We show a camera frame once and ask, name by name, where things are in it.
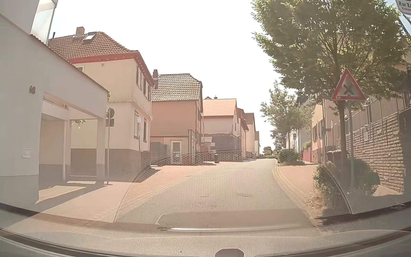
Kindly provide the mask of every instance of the tree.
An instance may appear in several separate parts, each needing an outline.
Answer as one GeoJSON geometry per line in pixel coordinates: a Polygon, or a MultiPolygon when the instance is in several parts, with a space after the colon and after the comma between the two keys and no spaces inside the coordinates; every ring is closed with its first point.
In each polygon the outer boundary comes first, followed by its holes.
{"type": "Polygon", "coordinates": [[[274,140],[274,151],[278,151],[281,150],[283,148],[285,148],[286,145],[286,133],[282,134],[281,132],[279,132],[277,130],[277,128],[275,128],[274,130],[270,131],[270,137],[274,140]]]}
{"type": "Polygon", "coordinates": [[[274,152],[272,151],[272,147],[270,147],[270,146],[265,146],[265,147],[263,148],[263,154],[264,154],[264,156],[274,154],[274,152]]]}
{"type": "Polygon", "coordinates": [[[280,89],[279,83],[274,82],[274,89],[269,89],[270,101],[261,103],[262,117],[266,117],[272,126],[271,137],[276,141],[274,145],[285,147],[285,137],[289,131],[307,127],[311,120],[308,108],[296,106],[296,96],[288,94],[286,89],[280,89]]]}
{"type": "MultiPolygon", "coordinates": [[[[406,39],[399,15],[384,0],[254,0],[254,19],[264,34],[254,33],[271,57],[281,84],[299,95],[330,99],[344,68],[364,94],[397,96],[405,73],[406,39]]],[[[337,101],[343,170],[346,163],[345,101],[337,101]]]]}

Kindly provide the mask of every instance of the door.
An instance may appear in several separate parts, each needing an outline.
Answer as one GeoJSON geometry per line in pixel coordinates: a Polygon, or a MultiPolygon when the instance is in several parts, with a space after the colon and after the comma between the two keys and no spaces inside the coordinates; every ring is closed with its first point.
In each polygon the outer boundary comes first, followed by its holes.
{"type": "Polygon", "coordinates": [[[182,163],[182,141],[171,141],[172,163],[182,163]]]}

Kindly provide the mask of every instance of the intersection warning sign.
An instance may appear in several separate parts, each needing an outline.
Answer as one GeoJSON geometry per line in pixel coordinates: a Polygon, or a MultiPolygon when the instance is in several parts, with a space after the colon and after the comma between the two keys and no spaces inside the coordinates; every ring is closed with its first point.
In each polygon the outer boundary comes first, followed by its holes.
{"type": "Polygon", "coordinates": [[[339,83],[332,97],[333,100],[366,100],[366,96],[351,76],[350,71],[345,69],[340,77],[339,83]]]}

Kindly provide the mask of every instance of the house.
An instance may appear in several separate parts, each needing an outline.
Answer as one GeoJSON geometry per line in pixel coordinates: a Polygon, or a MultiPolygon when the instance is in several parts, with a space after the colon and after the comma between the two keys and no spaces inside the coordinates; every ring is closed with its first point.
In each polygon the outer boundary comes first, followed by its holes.
{"type": "Polygon", "coordinates": [[[254,157],[256,155],[255,151],[255,114],[254,113],[244,113],[243,117],[248,126],[248,132],[246,136],[245,149],[247,151],[247,157],[254,157]]]}
{"type": "Polygon", "coordinates": [[[259,131],[255,131],[255,153],[259,155],[259,131]]]}
{"type": "Polygon", "coordinates": [[[56,0],[0,0],[0,202],[28,208],[70,168],[71,120],[94,120],[104,180],[108,91],[46,45],[56,0]]]}
{"type": "MultiPolygon", "coordinates": [[[[74,35],[49,39],[49,46],[110,91],[108,107],[115,111],[110,128],[110,174],[114,179],[119,176],[132,181],[141,171],[141,152],[150,149],[150,99],[155,85],[141,53],[125,48],[104,32],[85,33],[84,27],[77,27],[74,35]]],[[[96,143],[90,136],[95,124],[87,120],[72,130],[72,175],[90,176],[93,172],[96,143]]]]}
{"type": "Polygon", "coordinates": [[[326,161],[326,153],[335,149],[333,134],[339,135],[340,133],[336,125],[339,124],[339,116],[334,115],[332,107],[335,107],[335,103],[326,99],[323,100],[322,105],[316,104],[312,107],[311,162],[326,161]]]}
{"type": "Polygon", "coordinates": [[[237,121],[240,123],[240,133],[238,137],[240,137],[240,150],[242,153],[242,158],[245,159],[247,156],[247,151],[246,151],[246,143],[247,143],[247,132],[248,132],[248,126],[247,122],[245,122],[245,119],[243,118],[243,114],[245,112],[241,108],[237,108],[237,121]]]}
{"type": "Polygon", "coordinates": [[[239,137],[241,132],[238,131],[241,122],[237,118],[237,100],[207,97],[203,105],[205,147],[212,153],[223,153],[222,160],[240,158],[243,146],[239,137]]]}
{"type": "MultiPolygon", "coordinates": [[[[296,98],[297,108],[310,108],[310,99],[308,96],[298,96],[296,98]]],[[[294,149],[296,152],[302,152],[302,147],[310,139],[310,126],[307,128],[295,129],[286,135],[286,148],[294,149]]]]}
{"type": "Polygon", "coordinates": [[[166,149],[172,160],[201,152],[202,82],[191,74],[160,74],[152,91],[151,149],[166,149]]]}

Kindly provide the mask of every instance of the street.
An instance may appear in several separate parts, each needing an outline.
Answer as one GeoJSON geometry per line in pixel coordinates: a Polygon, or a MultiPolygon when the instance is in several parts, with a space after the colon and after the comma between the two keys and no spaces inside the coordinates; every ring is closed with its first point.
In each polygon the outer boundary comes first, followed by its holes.
{"type": "Polygon", "coordinates": [[[162,167],[164,173],[129,188],[116,221],[201,229],[311,225],[308,213],[277,184],[276,165],[275,159],[263,159],[162,167]],[[184,176],[167,181],[169,173],[184,176]],[[145,183],[159,190],[141,197],[145,183]]]}

